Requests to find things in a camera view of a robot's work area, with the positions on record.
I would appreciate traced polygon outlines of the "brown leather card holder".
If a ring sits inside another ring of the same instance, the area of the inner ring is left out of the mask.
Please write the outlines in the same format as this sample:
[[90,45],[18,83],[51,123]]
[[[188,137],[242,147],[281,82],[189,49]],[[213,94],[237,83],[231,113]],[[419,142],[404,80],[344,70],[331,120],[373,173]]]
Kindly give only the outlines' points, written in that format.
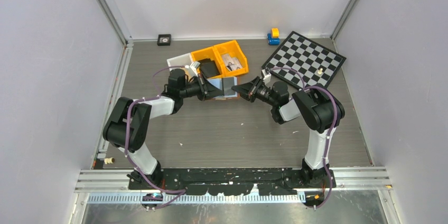
[[223,78],[213,78],[207,79],[213,86],[219,88],[223,91],[223,95],[213,97],[214,100],[227,100],[227,99],[237,99],[239,94],[232,90],[231,87],[238,84],[237,77],[223,77]]

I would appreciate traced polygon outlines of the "black card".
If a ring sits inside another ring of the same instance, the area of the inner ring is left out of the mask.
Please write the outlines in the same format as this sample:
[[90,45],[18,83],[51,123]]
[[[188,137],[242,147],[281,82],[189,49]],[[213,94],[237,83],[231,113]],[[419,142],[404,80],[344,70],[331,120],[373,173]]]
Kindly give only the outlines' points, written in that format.
[[232,89],[237,83],[238,79],[236,77],[224,77],[221,79],[221,87],[225,98],[235,98],[238,96],[238,93]]

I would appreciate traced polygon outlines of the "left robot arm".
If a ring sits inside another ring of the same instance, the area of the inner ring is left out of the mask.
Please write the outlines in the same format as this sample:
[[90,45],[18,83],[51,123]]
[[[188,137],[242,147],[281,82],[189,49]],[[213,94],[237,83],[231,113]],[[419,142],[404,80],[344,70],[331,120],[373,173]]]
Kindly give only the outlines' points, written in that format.
[[149,189],[160,190],[163,180],[161,164],[145,144],[150,120],[176,114],[185,98],[197,97],[205,101],[224,94],[200,74],[188,78],[186,68],[168,67],[167,84],[154,98],[120,97],[103,128],[103,139],[121,150],[133,165],[130,178],[143,182]]

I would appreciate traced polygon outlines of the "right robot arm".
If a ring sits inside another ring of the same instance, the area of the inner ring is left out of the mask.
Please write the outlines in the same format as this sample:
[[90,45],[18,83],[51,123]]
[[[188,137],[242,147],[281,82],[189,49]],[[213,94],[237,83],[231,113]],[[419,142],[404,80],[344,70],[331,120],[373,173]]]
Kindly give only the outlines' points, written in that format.
[[310,132],[299,178],[302,184],[315,187],[329,175],[329,148],[345,110],[327,88],[317,84],[290,94],[287,83],[279,81],[268,87],[256,77],[232,90],[249,102],[259,99],[271,105],[272,118],[278,124],[303,118]]

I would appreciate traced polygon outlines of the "cards in yellow bin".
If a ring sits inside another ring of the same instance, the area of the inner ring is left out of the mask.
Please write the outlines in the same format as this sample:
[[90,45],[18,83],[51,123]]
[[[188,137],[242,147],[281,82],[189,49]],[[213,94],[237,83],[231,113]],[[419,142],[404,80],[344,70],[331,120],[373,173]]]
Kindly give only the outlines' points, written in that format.
[[221,58],[228,71],[236,71],[243,68],[238,58],[231,57],[229,53],[222,54]]

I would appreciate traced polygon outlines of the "yellow bin with cards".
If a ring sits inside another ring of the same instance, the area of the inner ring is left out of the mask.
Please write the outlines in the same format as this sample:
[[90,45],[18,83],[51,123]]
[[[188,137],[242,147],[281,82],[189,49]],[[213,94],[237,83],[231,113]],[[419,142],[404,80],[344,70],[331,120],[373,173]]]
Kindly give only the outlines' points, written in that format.
[[249,72],[247,58],[236,40],[214,45],[213,48],[224,77],[237,77]]

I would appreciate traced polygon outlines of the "black wallet in bin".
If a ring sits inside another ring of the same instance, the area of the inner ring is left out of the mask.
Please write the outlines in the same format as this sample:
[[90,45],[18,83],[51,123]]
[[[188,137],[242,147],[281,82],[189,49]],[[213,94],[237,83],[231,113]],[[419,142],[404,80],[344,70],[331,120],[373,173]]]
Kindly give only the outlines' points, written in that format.
[[216,63],[210,59],[199,60],[199,71],[205,78],[213,78],[221,75]]

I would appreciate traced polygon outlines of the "yellow bin with black item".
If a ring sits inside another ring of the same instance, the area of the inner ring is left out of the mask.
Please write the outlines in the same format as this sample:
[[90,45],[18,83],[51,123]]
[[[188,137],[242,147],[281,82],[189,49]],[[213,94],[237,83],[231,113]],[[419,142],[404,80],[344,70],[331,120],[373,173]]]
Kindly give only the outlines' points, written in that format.
[[199,60],[203,60],[203,59],[210,59],[210,60],[214,61],[217,65],[221,75],[219,75],[217,77],[213,77],[213,78],[224,77],[223,69],[221,68],[220,61],[218,60],[218,57],[217,57],[218,51],[216,48],[211,46],[211,47],[204,48],[201,50],[192,51],[191,55],[192,55],[194,61],[199,61]]

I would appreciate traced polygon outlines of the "white plastic bin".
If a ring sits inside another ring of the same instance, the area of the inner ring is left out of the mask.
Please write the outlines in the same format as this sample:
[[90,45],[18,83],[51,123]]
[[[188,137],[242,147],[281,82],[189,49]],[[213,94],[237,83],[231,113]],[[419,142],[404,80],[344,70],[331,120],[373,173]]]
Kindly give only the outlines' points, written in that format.
[[187,68],[182,68],[185,72],[188,72],[190,65],[194,65],[194,68],[196,69],[199,67],[199,63],[193,60],[191,53],[178,55],[176,57],[169,58],[166,61],[170,71],[179,69],[179,66],[187,66]]

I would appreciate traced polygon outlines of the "blue and yellow toy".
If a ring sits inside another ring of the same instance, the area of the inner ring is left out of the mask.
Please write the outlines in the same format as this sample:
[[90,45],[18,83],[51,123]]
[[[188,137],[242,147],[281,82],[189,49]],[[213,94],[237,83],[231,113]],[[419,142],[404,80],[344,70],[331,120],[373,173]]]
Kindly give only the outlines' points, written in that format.
[[267,33],[267,41],[269,45],[279,45],[279,30],[278,28],[271,28],[270,32]]

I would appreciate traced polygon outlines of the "small black square box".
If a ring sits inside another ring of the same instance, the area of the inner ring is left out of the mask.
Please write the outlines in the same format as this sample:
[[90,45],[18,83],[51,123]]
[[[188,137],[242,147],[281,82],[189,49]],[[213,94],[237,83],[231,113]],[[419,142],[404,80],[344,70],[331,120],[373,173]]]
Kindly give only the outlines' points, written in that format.
[[157,37],[157,45],[158,46],[170,46],[171,40],[172,40],[171,34],[159,34]]

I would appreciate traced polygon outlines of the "black and white chessboard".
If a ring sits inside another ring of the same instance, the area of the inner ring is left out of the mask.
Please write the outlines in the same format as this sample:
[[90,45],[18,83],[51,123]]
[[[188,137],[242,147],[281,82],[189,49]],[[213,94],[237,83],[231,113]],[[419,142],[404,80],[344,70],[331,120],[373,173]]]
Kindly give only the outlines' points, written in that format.
[[[327,88],[344,64],[346,57],[293,31],[272,55],[262,69],[273,69],[272,75],[296,89],[322,85]],[[322,68],[322,75],[317,71]]]

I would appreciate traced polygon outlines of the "small cream peg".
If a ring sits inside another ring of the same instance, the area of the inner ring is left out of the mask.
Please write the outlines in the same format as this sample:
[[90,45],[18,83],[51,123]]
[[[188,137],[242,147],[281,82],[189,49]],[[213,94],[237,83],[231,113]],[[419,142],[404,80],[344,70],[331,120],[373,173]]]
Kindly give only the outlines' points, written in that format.
[[114,159],[113,157],[109,157],[109,158],[105,158],[105,159],[103,160],[103,162],[104,162],[105,165],[108,165],[108,164],[114,164],[115,159]]

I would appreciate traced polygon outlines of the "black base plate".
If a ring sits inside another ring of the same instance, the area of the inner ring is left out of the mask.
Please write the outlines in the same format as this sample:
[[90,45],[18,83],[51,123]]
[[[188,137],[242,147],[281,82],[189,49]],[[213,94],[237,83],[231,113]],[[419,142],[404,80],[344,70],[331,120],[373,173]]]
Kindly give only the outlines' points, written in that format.
[[162,189],[171,195],[248,195],[257,190],[260,195],[292,195],[297,189],[322,192],[335,188],[333,177],[325,173],[308,176],[300,169],[280,168],[205,168],[162,169],[143,178],[133,170],[127,175],[130,190]]

